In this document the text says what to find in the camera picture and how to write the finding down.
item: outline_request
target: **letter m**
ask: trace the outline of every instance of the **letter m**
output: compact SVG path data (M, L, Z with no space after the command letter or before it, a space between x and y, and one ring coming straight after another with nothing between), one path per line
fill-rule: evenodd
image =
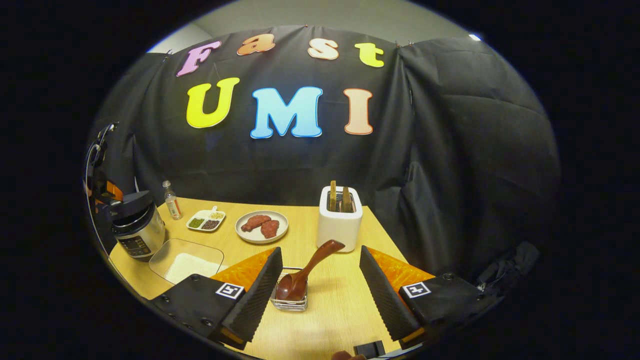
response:
M317 123L317 101L322 95L322 89L314 86L299 88L288 105L274 88L258 89L252 95L258 100L255 129L251 131L252 138L264 139L273 135L269 119L280 136L287 133L293 118L296 118L296 126L291 129L293 136L315 138L322 134L322 129Z

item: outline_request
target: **peach letter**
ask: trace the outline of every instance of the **peach letter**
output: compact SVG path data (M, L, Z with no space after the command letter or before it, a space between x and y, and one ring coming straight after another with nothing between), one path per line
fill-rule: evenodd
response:
M312 58L335 60L338 58L338 44L333 40L315 38L309 42L307 52Z
M190 50L189 56L182 66L182 70L178 71L176 76L182 76L184 74L189 74L190 72L194 72L195 70L197 70L198 61L200 63L203 63L211 53L211 49L219 48L220 44L222 44L220 41L216 41L212 42L211 44L203 45Z
M382 49L378 49L376 44L371 42L364 42L362 44L355 44L355 47L360 49L360 61L373 67L382 67L385 65L381 60L376 59L376 54L384 54Z
M238 55L249 55L258 51L259 53L271 50L276 44L273 43L273 34L261 34L243 41L243 45L238 49Z
M368 101L373 94L362 89L345 89L344 95L349 98L349 124L344 130L354 135L371 134L373 127L369 125Z
M234 86L240 82L239 78L222 79L216 84L220 88L220 97L218 98L218 107L216 111L205 114L202 111L204 103L204 95L211 88L211 84L200 84L187 91L189 102L187 103L187 122L189 125L197 128L209 127L219 124L229 114L231 107L231 95Z

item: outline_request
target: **flour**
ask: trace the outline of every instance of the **flour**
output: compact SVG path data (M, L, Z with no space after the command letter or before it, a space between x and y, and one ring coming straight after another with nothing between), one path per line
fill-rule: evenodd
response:
M220 264L210 263L191 254L181 252L173 260L164 278L173 284L181 282L191 274L211 277L216 274Z

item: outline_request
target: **hand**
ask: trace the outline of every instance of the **hand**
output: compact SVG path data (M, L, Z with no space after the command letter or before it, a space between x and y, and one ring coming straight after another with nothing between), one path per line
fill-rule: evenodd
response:
M362 354L351 356L351 354L346 351L338 351L331 355L331 360L367 360L367 358Z

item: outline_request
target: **stainless steel rice cooker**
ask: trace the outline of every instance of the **stainless steel rice cooker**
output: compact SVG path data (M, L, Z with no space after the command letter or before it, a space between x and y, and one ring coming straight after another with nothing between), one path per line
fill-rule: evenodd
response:
M110 205L108 217L113 236L134 259L149 261L165 241L164 221L148 190L124 195Z

